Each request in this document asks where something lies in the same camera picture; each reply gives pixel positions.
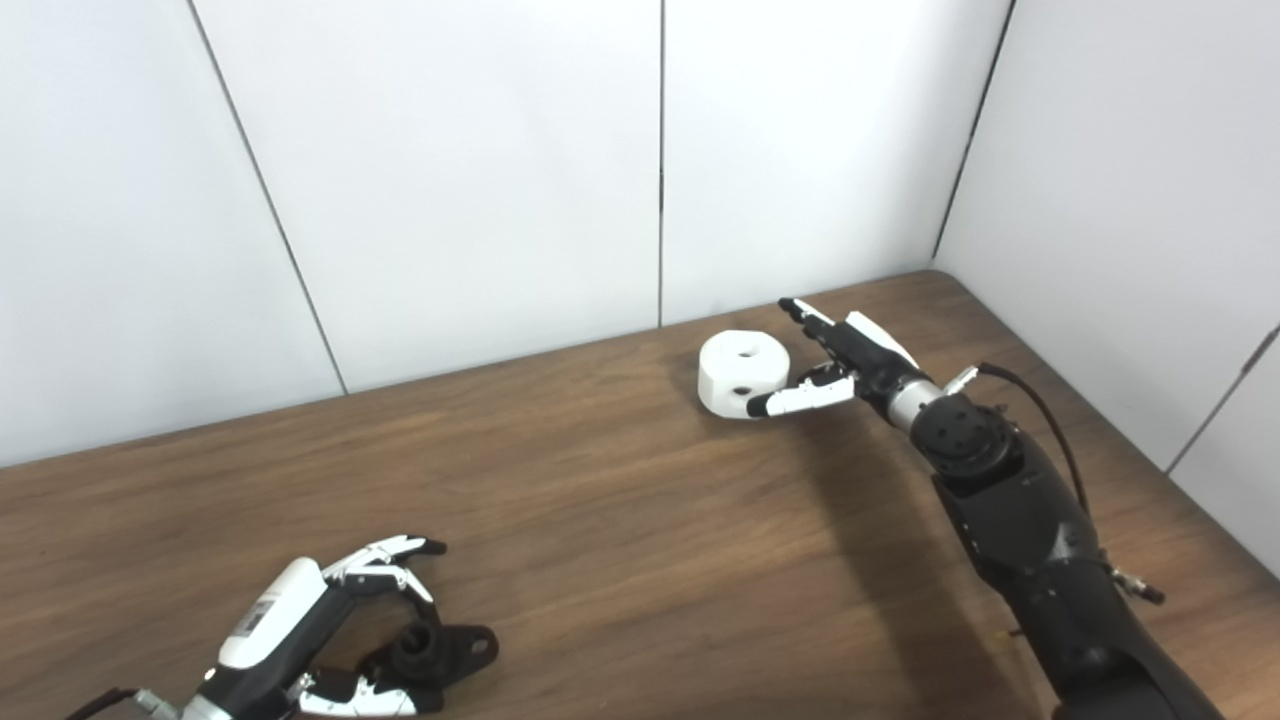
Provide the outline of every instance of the black mechanical part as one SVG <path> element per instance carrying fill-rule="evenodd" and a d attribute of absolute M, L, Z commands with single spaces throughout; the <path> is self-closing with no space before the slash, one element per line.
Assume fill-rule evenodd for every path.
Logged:
<path fill-rule="evenodd" d="M 1073 696 L 1053 711 L 1053 720 L 1179 720 L 1149 683 L 1120 682 Z"/>
<path fill-rule="evenodd" d="M 1012 383 L 1018 389 L 1027 393 L 1027 397 L 1036 404 L 1039 409 L 1041 415 L 1044 415 L 1044 421 L 1048 423 L 1048 429 L 1053 433 L 1053 438 L 1057 439 L 1059 447 L 1062 448 L 1062 459 L 1066 460 L 1066 469 L 1071 475 L 1071 484 L 1075 487 L 1075 500 L 1084 509 L 1084 514 L 1089 514 L 1089 495 L 1084 491 L 1084 480 L 1080 479 L 1080 466 L 1075 464 L 1075 454 L 1071 452 L 1071 443 L 1066 442 L 1066 433 L 1062 432 L 1062 427 L 1057 424 L 1057 418 L 1053 416 L 1053 411 L 1048 409 L 1048 404 L 1044 398 L 1036 392 L 1027 380 L 1018 377 L 1018 373 L 1012 370 L 1006 370 L 998 365 L 992 365 L 991 363 L 979 363 L 978 373 L 982 375 L 991 375 L 993 378 L 1000 378 L 1007 383 Z"/>
<path fill-rule="evenodd" d="M 984 416 L 1007 423 L 995 411 Z M 915 428 L 911 436 L 918 437 Z M 1125 703 L 1151 706 L 1155 696 L 1139 689 L 1146 684 L 1172 712 L 1169 717 L 1222 720 L 1116 591 L 1093 521 L 1039 445 L 1011 424 L 992 437 L 1007 437 L 1001 465 L 975 486 L 970 474 L 950 477 L 936 462 L 934 488 L 978 575 L 1005 598 L 1071 712 L 1065 717 L 1111 717 L 1107 702 L 1121 702 L 1115 700 L 1121 696 L 1102 693 L 1105 687 L 1129 688 Z M 975 447 L 982 456 L 993 455 L 989 443 Z M 992 475 L 1000 479 L 993 482 Z"/>
<path fill-rule="evenodd" d="M 934 400 L 911 424 L 911 445 L 947 480 L 951 492 L 978 492 L 1007 475 L 1016 462 L 1009 421 L 964 395 Z"/>
<path fill-rule="evenodd" d="M 360 675 L 374 680 L 374 691 L 404 691 L 419 714 L 444 708 L 444 689 L 484 670 L 498 659 L 498 635 L 484 625 L 444 625 L 430 612 L 404 626 L 390 643 L 370 652 L 338 692 L 348 698 Z M 325 676 L 332 670 L 319 670 Z"/>

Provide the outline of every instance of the white wall panel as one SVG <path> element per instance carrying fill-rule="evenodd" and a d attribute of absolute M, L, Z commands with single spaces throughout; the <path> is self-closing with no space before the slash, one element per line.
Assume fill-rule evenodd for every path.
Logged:
<path fill-rule="evenodd" d="M 1266 0 L 1020 3 L 942 240 L 1161 466 L 1280 309 L 1277 27 Z"/>
<path fill-rule="evenodd" d="M 1262 356 L 1174 468 L 1174 480 L 1280 577 L 1276 400 L 1280 351 Z"/>
<path fill-rule="evenodd" d="M 351 388 L 655 325 L 658 0 L 197 6 Z"/>
<path fill-rule="evenodd" d="M 667 0 L 663 322 L 927 266 L 1007 8 Z"/>
<path fill-rule="evenodd" d="M 0 465 L 337 375 L 187 6 L 0 4 Z"/>

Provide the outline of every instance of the robotic arm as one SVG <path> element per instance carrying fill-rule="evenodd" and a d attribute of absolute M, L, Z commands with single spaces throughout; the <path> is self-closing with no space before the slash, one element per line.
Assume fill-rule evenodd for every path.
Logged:
<path fill-rule="evenodd" d="M 800 300 L 778 305 L 831 361 L 799 387 L 753 397 L 748 414 L 858 397 L 906 433 L 933 466 L 934 489 L 974 569 L 1005 598 L 1061 700 L 1055 720 L 1222 720 L 1117 592 L 1164 601 L 1108 562 L 1083 487 L 1073 496 L 1033 438 L 961 392 L 979 372 L 1016 382 L 1042 404 L 1034 391 L 989 365 L 940 388 L 865 316 L 837 324 Z"/>
<path fill-rule="evenodd" d="M 132 697 L 157 720 L 283 720 L 300 711 L 337 717 L 438 712 L 447 685 L 498 656 L 498 638 L 489 628 L 442 624 L 431 593 L 403 566 L 415 555 L 444 551 L 440 542 L 394 536 L 324 570 L 300 557 L 223 642 L 218 666 L 205 674 L 180 712 L 150 691 Z M 404 596 L 417 619 L 370 653 L 357 671 L 311 669 L 357 601 L 385 593 Z"/>

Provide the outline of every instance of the silver connector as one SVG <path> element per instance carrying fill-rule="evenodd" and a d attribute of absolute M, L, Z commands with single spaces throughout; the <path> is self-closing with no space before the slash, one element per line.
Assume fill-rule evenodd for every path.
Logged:
<path fill-rule="evenodd" d="M 133 702 L 138 703 L 138 707 L 155 720 L 178 720 L 180 717 L 177 707 L 160 700 L 160 696 L 146 688 L 133 693 Z"/>
<path fill-rule="evenodd" d="M 888 421 L 904 433 L 910 433 L 915 416 L 943 395 L 938 386 L 929 380 L 908 383 L 888 401 Z"/>
<path fill-rule="evenodd" d="M 942 395 L 955 395 L 964 389 L 964 387 L 973 382 L 978 377 L 978 366 L 969 365 L 960 374 L 951 378 L 951 382 L 942 387 Z"/>

